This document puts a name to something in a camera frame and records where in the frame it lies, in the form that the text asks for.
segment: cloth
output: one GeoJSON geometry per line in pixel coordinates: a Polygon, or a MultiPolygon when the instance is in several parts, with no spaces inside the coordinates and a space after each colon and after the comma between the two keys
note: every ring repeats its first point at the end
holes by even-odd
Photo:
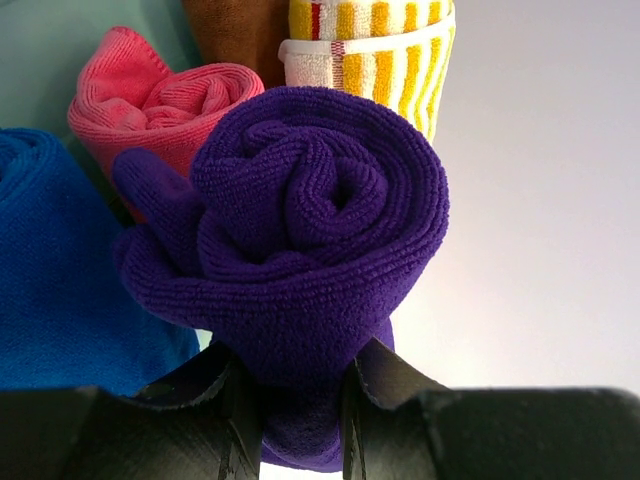
{"type": "Polygon", "coordinates": [[[278,48],[289,37],[289,0],[182,0],[205,63],[256,71],[267,88],[284,85],[278,48]]]}
{"type": "Polygon", "coordinates": [[[391,108],[430,142],[455,37],[453,0],[291,0],[282,43],[289,86],[313,85],[391,108]]]}
{"type": "Polygon", "coordinates": [[[122,287],[122,228],[52,135],[0,130],[0,389],[131,395],[198,351],[122,287]]]}
{"type": "Polygon", "coordinates": [[[80,73],[68,120],[108,177],[114,157],[130,147],[146,147],[186,175],[224,114],[263,91],[238,65],[173,73],[141,35],[115,27],[80,73]]]}
{"type": "Polygon", "coordinates": [[[144,149],[113,174],[149,221],[116,243],[126,288],[238,353],[262,386],[265,461],[340,470],[342,375],[373,336],[391,343],[447,228],[426,139],[372,101],[281,87],[222,119],[190,182],[144,149]]]}

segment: pink towel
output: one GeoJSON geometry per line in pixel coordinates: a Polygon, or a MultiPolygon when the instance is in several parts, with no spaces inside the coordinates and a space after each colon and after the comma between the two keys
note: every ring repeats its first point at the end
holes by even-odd
{"type": "Polygon", "coordinates": [[[140,34],[115,27],[80,73],[68,120],[108,178],[115,156],[130,147],[148,148],[186,176],[218,121],[263,91],[240,65],[174,73],[140,34]]]}

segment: white surface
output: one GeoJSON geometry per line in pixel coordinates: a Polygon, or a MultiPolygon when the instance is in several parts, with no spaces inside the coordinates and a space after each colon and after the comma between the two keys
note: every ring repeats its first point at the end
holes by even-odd
{"type": "Polygon", "coordinates": [[[457,6],[436,140],[451,227],[397,351],[449,386],[640,394],[640,3],[457,6]]]}

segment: brown towel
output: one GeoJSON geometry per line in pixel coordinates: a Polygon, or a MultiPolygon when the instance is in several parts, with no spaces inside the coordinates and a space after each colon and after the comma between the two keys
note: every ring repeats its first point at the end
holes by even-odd
{"type": "Polygon", "coordinates": [[[285,84],[278,49],[289,37],[289,0],[182,0],[205,63],[238,63],[266,88],[285,84]]]}

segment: washcloth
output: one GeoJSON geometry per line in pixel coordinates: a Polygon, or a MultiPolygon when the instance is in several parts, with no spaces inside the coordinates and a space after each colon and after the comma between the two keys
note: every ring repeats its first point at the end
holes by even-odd
{"type": "Polygon", "coordinates": [[[191,358],[195,333],[122,287],[122,228],[58,140],[0,130],[0,389],[131,395],[191,358]]]}
{"type": "Polygon", "coordinates": [[[80,73],[68,120],[108,177],[115,156],[130,147],[148,148],[187,175],[225,113],[263,91],[239,65],[173,73],[141,35],[115,27],[80,73]]]}
{"type": "Polygon", "coordinates": [[[256,71],[266,88],[284,85],[278,48],[289,38],[289,0],[182,0],[205,63],[256,71]]]}
{"type": "Polygon", "coordinates": [[[435,254],[440,161],[405,119],[335,90],[280,87],[217,125],[181,178],[144,149],[114,182],[149,223],[116,243],[133,297],[214,332],[262,386],[264,457],[341,467],[342,375],[435,254]]]}
{"type": "Polygon", "coordinates": [[[282,43],[289,86],[391,108],[433,142],[455,37],[453,0],[291,0],[282,43]]]}

